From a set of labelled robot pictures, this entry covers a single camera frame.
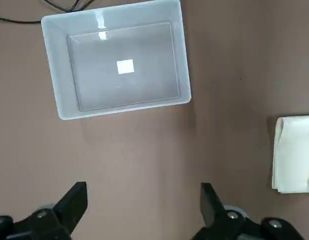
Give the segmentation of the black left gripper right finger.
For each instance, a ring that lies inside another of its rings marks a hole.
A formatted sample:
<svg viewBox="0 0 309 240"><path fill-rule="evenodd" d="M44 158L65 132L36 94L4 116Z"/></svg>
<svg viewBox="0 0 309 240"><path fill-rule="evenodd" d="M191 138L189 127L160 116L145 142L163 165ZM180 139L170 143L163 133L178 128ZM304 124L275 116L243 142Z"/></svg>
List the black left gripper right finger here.
<svg viewBox="0 0 309 240"><path fill-rule="evenodd" d="M202 227L194 240L303 240L304 237L288 221L265 217L252 221L239 207L225 207L211 183L200 184Z"/></svg>

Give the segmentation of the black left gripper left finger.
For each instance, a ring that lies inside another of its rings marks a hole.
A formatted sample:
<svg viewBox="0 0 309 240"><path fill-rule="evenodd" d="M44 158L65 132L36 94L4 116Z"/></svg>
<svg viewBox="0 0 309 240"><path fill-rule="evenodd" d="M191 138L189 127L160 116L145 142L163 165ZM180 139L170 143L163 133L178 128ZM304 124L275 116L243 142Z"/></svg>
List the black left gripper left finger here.
<svg viewBox="0 0 309 240"><path fill-rule="evenodd" d="M87 183L76 182L53 207L36 210L17 222L0 215L0 240L70 240L87 208Z"/></svg>

